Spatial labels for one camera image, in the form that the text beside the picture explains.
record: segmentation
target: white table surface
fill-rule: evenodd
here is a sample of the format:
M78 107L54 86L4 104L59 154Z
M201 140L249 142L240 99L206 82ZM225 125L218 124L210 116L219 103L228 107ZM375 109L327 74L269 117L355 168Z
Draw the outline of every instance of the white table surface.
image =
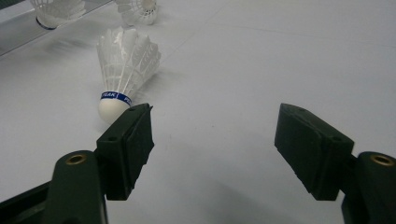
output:
M281 103L396 157L395 0L159 0L148 164L109 223L343 223L342 193L316 202L274 147ZM0 201L49 181L108 125L95 44L115 4L0 58Z

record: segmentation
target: shuttlecock feathers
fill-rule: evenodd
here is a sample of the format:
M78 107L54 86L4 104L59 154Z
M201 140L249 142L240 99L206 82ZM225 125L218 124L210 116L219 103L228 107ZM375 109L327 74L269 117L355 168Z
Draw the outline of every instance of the shuttlecock feathers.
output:
M158 45L147 35L122 28L108 30L97 45L105 92L99 104L99 115L114 122L132 105L136 91L154 74L161 59Z
M114 0L128 25L151 25L157 18L157 0Z
M35 8L37 22L46 29L75 21L85 13L81 0L30 0Z

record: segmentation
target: shuttlecock cork base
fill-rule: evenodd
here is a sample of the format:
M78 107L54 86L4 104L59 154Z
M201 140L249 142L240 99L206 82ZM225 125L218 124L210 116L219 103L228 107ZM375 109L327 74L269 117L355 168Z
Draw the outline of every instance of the shuttlecock cork base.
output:
M154 74L161 59L158 46L135 29L107 30L97 45L105 92L99 115L113 123L132 106L134 93Z
M128 96L115 91L105 91L99 102L99 116L105 122L112 123L131 106L132 101Z
M47 26L43 25L43 23L40 22L38 17L35 18L35 21L37 22L38 25L40 25L41 27L43 27L46 30L55 30L56 29L56 27L47 27Z

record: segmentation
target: shuttlecock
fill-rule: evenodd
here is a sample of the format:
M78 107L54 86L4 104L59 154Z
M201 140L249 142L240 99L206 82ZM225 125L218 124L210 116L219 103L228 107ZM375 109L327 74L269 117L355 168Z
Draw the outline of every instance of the shuttlecock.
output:
M81 0L30 0L35 8L36 20L45 29L75 21L85 13Z
M151 25L157 18L157 0L114 0L128 25Z
M132 106L131 98L154 74L161 53L147 35L122 28L107 30L97 50L106 90L99 103L99 115L113 123Z

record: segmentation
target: brass screw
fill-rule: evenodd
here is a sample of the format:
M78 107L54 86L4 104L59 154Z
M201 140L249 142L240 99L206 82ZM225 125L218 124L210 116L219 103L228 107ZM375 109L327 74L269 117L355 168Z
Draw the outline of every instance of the brass screw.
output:
M77 154L77 155L71 156L69 159L67 159L66 164L67 165L77 165L77 164L83 163L85 160L87 160L86 155Z
M382 155L372 155L370 159L383 166L394 166L395 162L390 158Z

